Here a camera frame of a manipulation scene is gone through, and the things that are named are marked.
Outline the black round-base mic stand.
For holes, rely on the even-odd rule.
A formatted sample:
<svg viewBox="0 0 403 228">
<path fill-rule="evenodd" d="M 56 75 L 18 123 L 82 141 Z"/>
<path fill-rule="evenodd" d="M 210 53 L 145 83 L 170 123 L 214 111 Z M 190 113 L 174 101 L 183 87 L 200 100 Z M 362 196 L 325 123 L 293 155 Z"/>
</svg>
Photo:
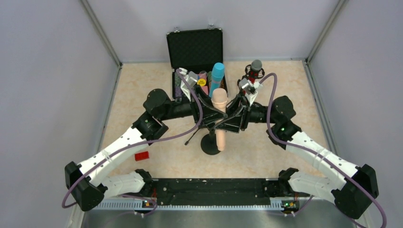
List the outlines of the black round-base mic stand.
<svg viewBox="0 0 403 228">
<path fill-rule="evenodd" d="M 216 155 L 225 149 L 225 132 L 221 129 L 209 130 L 201 140 L 201 149 L 207 155 Z"/>
</svg>

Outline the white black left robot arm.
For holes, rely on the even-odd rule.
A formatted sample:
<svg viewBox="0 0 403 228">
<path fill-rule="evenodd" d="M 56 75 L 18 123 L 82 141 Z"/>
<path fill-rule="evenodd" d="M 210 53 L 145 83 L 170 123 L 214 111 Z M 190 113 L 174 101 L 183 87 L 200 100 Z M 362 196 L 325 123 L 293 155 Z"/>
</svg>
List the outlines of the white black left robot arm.
<svg viewBox="0 0 403 228">
<path fill-rule="evenodd" d="M 90 211 L 104 199 L 126 193 L 140 196 L 152 190 L 149 172 L 137 169 L 130 174 L 110 177 L 109 174 L 130 157 L 146 151 L 153 143 L 163 142 L 168 131 L 164 120 L 193 116 L 195 126 L 207 125 L 206 118 L 216 123 L 226 117 L 228 95 L 225 89 L 213 90 L 212 97 L 203 91 L 191 90 L 190 100 L 175 102 L 162 89 L 154 89 L 143 106 L 145 112 L 114 142 L 91 158 L 80 163 L 70 162 L 65 166 L 68 193 L 82 211 Z"/>
</svg>

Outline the blue toy microphone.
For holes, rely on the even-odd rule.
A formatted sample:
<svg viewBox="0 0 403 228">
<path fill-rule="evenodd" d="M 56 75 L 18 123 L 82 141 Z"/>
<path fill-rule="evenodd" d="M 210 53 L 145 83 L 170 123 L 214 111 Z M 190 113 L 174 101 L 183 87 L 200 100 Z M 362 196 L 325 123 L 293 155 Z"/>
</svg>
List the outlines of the blue toy microphone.
<svg viewBox="0 0 403 228">
<path fill-rule="evenodd" d="M 212 97 L 213 91 L 220 87 L 221 81 L 224 78 L 225 66 L 223 63 L 215 63 L 211 71 L 209 97 Z"/>
</svg>

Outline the black tripod clip mic stand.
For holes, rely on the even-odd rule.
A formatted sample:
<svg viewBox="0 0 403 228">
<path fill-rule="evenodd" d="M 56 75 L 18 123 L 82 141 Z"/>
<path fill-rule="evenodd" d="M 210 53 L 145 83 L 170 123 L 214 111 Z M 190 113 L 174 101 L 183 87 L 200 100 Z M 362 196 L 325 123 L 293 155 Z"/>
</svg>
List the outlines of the black tripod clip mic stand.
<svg viewBox="0 0 403 228">
<path fill-rule="evenodd" d="M 201 129 L 201 127 L 198 127 L 197 130 L 195 130 L 192 135 L 190 136 L 190 138 L 184 143 L 184 145 L 188 145 L 189 142 L 192 140 L 192 138 L 196 135 L 196 133 Z"/>
</svg>

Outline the red glitter microphone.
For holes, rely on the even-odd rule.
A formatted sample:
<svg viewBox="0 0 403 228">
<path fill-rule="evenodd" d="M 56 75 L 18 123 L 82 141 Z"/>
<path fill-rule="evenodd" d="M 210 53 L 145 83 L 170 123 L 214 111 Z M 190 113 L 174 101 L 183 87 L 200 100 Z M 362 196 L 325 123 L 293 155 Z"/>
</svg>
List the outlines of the red glitter microphone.
<svg viewBox="0 0 403 228">
<path fill-rule="evenodd" d="M 265 75 L 264 69 L 262 68 L 262 62 L 258 59 L 253 60 L 249 65 L 247 70 L 248 80 L 254 83 L 257 79 L 262 79 Z"/>
</svg>

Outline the black tripod shock-mount stand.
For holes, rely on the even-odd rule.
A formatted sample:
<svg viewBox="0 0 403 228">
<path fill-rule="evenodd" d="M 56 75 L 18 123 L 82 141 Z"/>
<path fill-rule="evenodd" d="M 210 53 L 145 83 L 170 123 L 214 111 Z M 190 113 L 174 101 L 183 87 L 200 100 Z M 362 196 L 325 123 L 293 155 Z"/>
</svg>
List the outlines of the black tripod shock-mount stand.
<svg viewBox="0 0 403 228">
<path fill-rule="evenodd" d="M 256 59 L 245 67 L 245 75 L 237 81 L 237 85 L 241 91 L 241 80 L 248 79 L 253 84 L 256 79 L 262 79 L 264 76 L 265 70 L 262 68 L 262 62 Z"/>
</svg>

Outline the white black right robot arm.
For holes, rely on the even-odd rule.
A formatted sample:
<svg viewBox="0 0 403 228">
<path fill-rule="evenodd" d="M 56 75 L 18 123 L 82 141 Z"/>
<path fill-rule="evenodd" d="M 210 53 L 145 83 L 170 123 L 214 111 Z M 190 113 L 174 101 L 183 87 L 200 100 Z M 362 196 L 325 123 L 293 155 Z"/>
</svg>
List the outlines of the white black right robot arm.
<svg viewBox="0 0 403 228">
<path fill-rule="evenodd" d="M 240 117 L 237 125 L 267 123 L 269 139 L 282 149 L 299 156 L 324 174 L 323 178 L 289 168 L 279 175 L 287 190 L 307 193 L 333 203 L 351 219 L 359 219 L 374 204 L 379 195 L 376 172 L 368 164 L 358 166 L 337 156 L 315 142 L 292 122 L 296 115 L 287 96 L 262 106 L 240 95 L 228 102 L 226 94 L 214 95 L 213 107 L 225 114 L 218 129 L 231 119 Z"/>
</svg>

